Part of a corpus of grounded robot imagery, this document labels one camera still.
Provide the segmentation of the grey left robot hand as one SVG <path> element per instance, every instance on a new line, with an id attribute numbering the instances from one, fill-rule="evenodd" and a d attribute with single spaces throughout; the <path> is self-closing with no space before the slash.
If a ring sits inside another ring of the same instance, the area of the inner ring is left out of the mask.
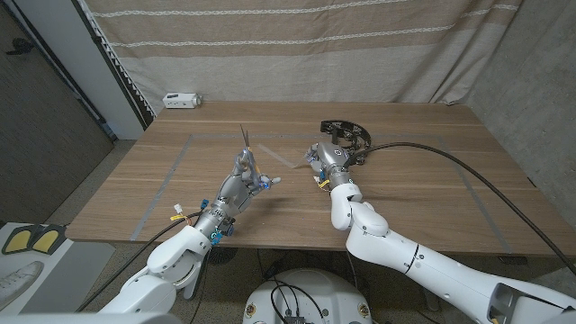
<path id="1" fill-rule="evenodd" d="M 251 204 L 252 198 L 280 182 L 280 177 L 262 174 L 251 149 L 243 148 L 211 203 L 211 209 L 205 211 L 193 226 L 209 239 L 212 239 L 213 232 L 230 236 L 235 217 Z"/>

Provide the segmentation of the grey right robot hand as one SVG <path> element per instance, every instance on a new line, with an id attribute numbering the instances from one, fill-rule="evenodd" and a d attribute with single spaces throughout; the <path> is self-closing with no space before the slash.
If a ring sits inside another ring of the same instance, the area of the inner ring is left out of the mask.
<path id="1" fill-rule="evenodd" d="M 331 142 L 313 144 L 305 154 L 306 161 L 315 173 L 314 179 L 323 190 L 351 183 L 352 179 L 344 164 L 349 155 L 339 145 Z"/>

